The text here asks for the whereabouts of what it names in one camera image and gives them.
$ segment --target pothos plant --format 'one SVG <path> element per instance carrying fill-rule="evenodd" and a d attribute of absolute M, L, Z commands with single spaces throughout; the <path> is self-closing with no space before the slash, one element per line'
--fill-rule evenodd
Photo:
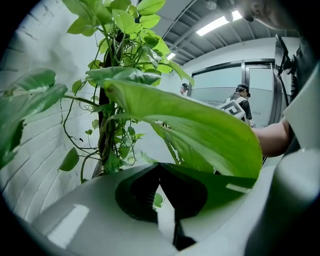
<path fill-rule="evenodd" d="M 245 123 L 203 103 L 156 88 L 161 75 L 172 71 L 194 85 L 194 80 L 178 64 L 166 58 L 170 49 L 150 30 L 159 22 L 156 13 L 166 0 L 143 0 L 137 7 L 130 0 L 62 1 L 78 15 L 68 33 L 86 37 L 101 33 L 103 38 L 88 64 L 85 80 L 72 85 L 74 95 L 66 95 L 67 87 L 55 84 L 55 72 L 43 68 L 22 76 L 2 95 L 0 168 L 17 151 L 23 120 L 48 109 L 61 98 L 69 98 L 70 108 L 62 125 L 74 147 L 59 169 L 72 170 L 80 154 L 84 154 L 82 183 L 86 181 L 83 170 L 88 158 L 98 159 L 104 174 L 135 164 L 135 144 L 143 136 L 132 127 L 138 122 L 152 126 L 176 165 L 211 173 L 215 167 L 224 175 L 258 176 L 262 153 L 257 138 Z M 84 86 L 94 87 L 91 99 L 77 96 Z M 66 129 L 75 101 L 87 104 L 84 111 L 98 113 L 98 119 L 92 120 L 92 128 L 99 128 L 99 139 L 87 148 L 77 145 Z M 89 137 L 92 129 L 85 133 Z M 142 157 L 149 163 L 156 162 L 145 153 Z"/>

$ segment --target white brick wall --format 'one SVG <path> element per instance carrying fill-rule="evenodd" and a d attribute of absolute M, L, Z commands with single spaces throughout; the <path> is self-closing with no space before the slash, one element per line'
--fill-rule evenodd
<path fill-rule="evenodd" d="M 71 14 L 61 0 L 43 0 L 20 24 L 0 62 L 0 92 L 22 74 L 39 67 L 50 68 L 57 73 L 57 82 L 67 85 L 85 78 L 87 65 L 96 55 L 95 36 L 67 34 L 77 17 Z M 94 88 L 86 85 L 80 97 L 90 99 Z M 62 114 L 68 113 L 71 100 L 62 100 Z M 79 146 L 88 146 L 85 130 L 95 119 L 73 104 L 66 123 L 70 135 L 82 138 Z M 58 102 L 47 111 L 25 120 L 21 146 L 14 160 L 0 171 L 0 187 L 14 213 L 31 222 L 44 209 L 72 191 L 80 184 L 80 168 L 83 157 L 70 172 L 58 172 L 67 152 L 73 147 L 63 131 L 61 109 Z M 90 136 L 96 145 L 98 130 Z M 84 177 L 90 179 L 96 160 L 86 162 Z"/>

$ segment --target ceiling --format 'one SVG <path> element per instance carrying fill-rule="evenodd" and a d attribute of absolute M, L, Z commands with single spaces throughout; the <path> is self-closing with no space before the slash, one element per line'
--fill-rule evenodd
<path fill-rule="evenodd" d="M 166 0 L 157 14 L 162 19 L 153 30 L 176 54 L 172 60 L 180 65 L 222 47 L 249 40 L 273 38 L 276 34 L 299 37 L 295 31 L 273 30 L 256 20 L 247 22 L 243 18 L 200 36 L 197 30 L 223 16 L 219 7 L 209 10 L 206 0 Z"/>

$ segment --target white panel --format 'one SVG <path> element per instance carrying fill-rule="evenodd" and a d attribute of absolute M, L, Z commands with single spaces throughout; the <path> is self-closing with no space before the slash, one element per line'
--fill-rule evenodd
<path fill-rule="evenodd" d="M 250 89 L 273 90 L 274 75 L 270 68 L 250 68 Z"/>
<path fill-rule="evenodd" d="M 195 89 L 234 87 L 241 84 L 242 70 L 240 66 L 219 69 L 194 76 Z"/>

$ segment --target forearm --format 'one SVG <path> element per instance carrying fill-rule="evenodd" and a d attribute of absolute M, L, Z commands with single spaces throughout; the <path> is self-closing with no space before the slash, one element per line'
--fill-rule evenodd
<path fill-rule="evenodd" d="M 258 137 L 264 157 L 277 157 L 287 150 L 289 146 L 289 124 L 285 119 L 265 128 L 253 128 L 252 130 Z"/>

